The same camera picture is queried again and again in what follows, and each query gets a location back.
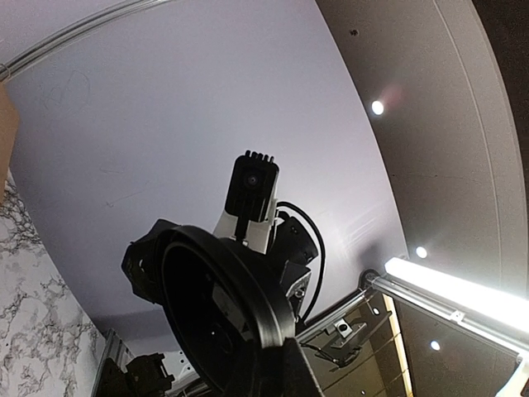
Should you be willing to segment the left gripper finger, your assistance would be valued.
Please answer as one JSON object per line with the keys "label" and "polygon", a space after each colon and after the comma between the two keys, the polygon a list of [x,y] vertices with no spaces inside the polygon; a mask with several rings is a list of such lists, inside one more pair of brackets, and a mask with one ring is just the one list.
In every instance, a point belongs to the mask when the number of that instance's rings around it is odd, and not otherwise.
{"label": "left gripper finger", "polygon": [[322,396],[322,389],[295,338],[254,354],[249,396]]}

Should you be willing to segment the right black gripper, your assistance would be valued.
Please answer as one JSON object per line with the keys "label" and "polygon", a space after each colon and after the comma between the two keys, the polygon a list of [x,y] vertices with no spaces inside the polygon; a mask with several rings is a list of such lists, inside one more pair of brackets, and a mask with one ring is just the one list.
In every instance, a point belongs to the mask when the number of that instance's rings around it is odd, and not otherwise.
{"label": "right black gripper", "polygon": [[295,217],[281,218],[265,254],[160,219],[128,246],[122,272],[173,327],[292,327],[318,249]]}

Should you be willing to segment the black plastic cup lid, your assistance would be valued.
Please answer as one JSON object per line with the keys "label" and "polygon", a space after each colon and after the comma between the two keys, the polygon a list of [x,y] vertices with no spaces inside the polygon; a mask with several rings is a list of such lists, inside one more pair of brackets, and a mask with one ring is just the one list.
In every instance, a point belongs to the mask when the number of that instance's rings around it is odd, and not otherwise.
{"label": "black plastic cup lid", "polygon": [[199,227],[162,232],[157,276],[169,325],[222,396],[281,396],[293,312],[265,256]]}

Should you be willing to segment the brown paper bag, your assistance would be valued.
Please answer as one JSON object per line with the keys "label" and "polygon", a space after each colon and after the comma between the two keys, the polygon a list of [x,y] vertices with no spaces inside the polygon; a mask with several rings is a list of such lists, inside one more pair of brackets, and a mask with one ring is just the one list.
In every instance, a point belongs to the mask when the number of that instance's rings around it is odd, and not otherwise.
{"label": "brown paper bag", "polygon": [[0,93],[0,149],[1,149],[1,202],[4,198],[5,183],[8,175],[12,150],[19,125],[19,113],[9,98],[7,89],[1,84]]}

